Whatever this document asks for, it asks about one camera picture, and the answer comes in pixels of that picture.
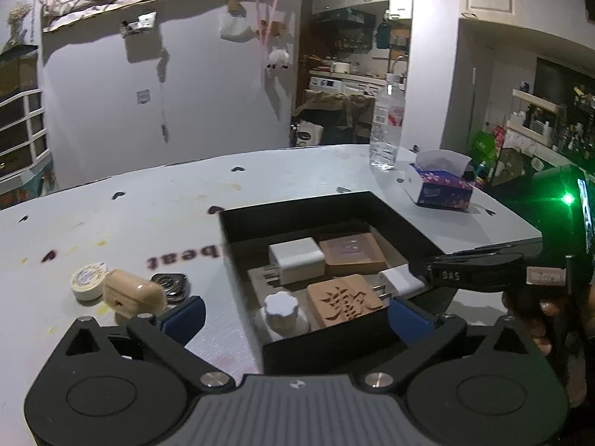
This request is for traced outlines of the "person right hand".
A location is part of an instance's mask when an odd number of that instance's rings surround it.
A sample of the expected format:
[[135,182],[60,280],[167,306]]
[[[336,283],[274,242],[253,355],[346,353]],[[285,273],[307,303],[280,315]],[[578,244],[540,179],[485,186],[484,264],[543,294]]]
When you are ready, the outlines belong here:
[[[515,318],[520,320],[537,348],[543,355],[549,355],[553,348],[548,324],[558,317],[566,305],[565,298],[540,299],[520,293],[503,293],[502,304]],[[590,284],[589,295],[581,307],[583,334],[587,338],[594,337],[594,283]]]

